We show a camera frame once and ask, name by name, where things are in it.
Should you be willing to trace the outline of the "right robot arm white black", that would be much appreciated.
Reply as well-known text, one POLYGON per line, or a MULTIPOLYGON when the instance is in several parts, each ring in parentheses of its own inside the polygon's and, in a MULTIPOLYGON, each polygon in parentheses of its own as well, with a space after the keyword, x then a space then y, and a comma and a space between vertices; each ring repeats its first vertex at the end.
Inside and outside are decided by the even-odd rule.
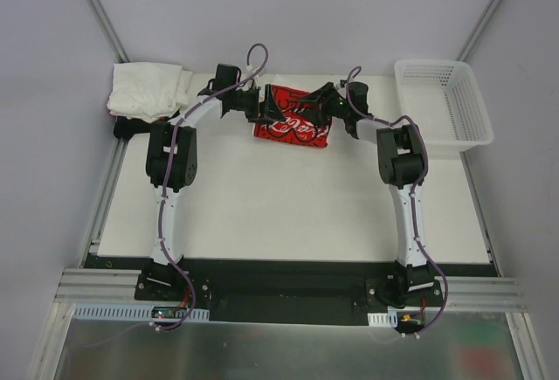
POLYGON ((333 118, 340 119, 349 135, 376 145, 379 174, 394 204, 398 239, 394 273, 377 288, 376 297, 388 306, 403 308, 416 303, 425 290, 435 285, 436 273, 427 257, 421 210, 428 156, 410 118, 391 123, 369 113, 368 92, 369 87, 362 82, 328 82, 302 96, 297 111, 320 126, 333 118))

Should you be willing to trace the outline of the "white t shirt red print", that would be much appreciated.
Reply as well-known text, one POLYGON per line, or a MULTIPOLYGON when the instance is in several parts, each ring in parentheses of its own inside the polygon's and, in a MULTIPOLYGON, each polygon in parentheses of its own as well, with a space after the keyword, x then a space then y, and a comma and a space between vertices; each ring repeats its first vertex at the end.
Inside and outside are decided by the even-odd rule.
POLYGON ((298 109, 299 99, 309 94, 309 91, 301 90, 292 80, 279 75, 272 78, 271 86, 273 98, 286 120, 275 121, 272 124, 254 124, 252 135, 255 138, 299 147, 326 148, 332 120, 317 126, 298 109))

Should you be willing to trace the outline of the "black t shirt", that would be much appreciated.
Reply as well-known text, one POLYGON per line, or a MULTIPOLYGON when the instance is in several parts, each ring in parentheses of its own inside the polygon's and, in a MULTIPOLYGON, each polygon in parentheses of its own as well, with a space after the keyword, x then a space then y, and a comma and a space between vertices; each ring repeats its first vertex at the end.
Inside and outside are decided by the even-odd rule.
POLYGON ((129 141, 134 135, 148 134, 156 123, 161 122, 163 120, 146 122, 141 119, 119 117, 114 124, 113 134, 116 139, 129 141))

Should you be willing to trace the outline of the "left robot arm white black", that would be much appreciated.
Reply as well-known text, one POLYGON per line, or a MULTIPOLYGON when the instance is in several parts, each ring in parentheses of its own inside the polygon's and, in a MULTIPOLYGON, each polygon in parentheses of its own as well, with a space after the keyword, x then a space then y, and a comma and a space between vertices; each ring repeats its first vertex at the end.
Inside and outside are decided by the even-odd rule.
POLYGON ((246 67, 242 79, 236 66, 220 64, 215 76, 198 94, 194 106, 180 117, 152 125, 148 140, 146 174, 154 187, 157 220, 149 261, 141 272, 164 300, 182 294, 190 278, 180 268, 183 259, 184 197, 197 175, 197 127, 205 118, 222 118, 239 111, 250 123, 283 121, 270 88, 260 96, 257 78, 264 67, 246 67))

